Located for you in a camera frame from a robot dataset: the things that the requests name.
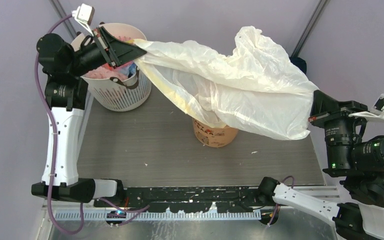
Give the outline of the pale yellow trash bag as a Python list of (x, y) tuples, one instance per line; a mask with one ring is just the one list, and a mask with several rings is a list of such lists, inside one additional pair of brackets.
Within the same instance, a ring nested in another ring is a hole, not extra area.
[(212, 128), (229, 126), (274, 140), (306, 138), (318, 87), (284, 48), (253, 26), (242, 27), (231, 55), (194, 40), (135, 39), (135, 64), (178, 109)]

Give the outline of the orange plastic trash bin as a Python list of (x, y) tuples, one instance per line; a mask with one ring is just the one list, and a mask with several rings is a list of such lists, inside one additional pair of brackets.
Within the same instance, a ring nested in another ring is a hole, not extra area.
[(193, 132), (195, 137), (205, 146), (222, 148), (229, 145), (239, 133), (239, 130), (230, 126), (214, 128), (192, 119)]

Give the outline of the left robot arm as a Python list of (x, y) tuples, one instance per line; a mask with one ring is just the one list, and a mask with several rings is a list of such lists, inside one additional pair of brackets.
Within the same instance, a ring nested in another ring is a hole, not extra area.
[(40, 182), (31, 186), (31, 194), (73, 203), (104, 198), (121, 206), (126, 200), (121, 180), (78, 175), (78, 142), (88, 93), (83, 76), (104, 64), (120, 67), (146, 51), (117, 39), (102, 26), (86, 36), (79, 49), (49, 32), (38, 40), (36, 50), (35, 65), (47, 75), (40, 94), (49, 119), (49, 140), (45, 169)]

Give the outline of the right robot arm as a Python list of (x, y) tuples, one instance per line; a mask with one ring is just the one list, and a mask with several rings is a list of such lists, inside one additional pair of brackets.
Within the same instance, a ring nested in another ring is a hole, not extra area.
[(271, 178), (262, 179), (256, 198), (263, 205), (293, 207), (322, 220), (342, 240), (384, 240), (384, 135), (363, 141), (367, 123), (384, 122), (384, 94), (372, 108), (313, 94), (309, 123), (324, 130), (327, 168), (352, 202), (335, 203), (299, 192)]

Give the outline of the white slotted laundry basket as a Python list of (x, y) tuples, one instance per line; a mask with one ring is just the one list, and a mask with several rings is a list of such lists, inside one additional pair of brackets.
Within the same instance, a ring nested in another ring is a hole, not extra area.
[[(138, 28), (124, 23), (102, 23), (115, 37), (126, 36), (132, 39), (146, 40)], [(127, 112), (138, 108), (149, 97), (152, 83), (137, 67), (136, 74), (126, 80), (116, 77), (107, 79), (82, 78), (88, 83), (91, 95), (105, 108), (114, 112)]]

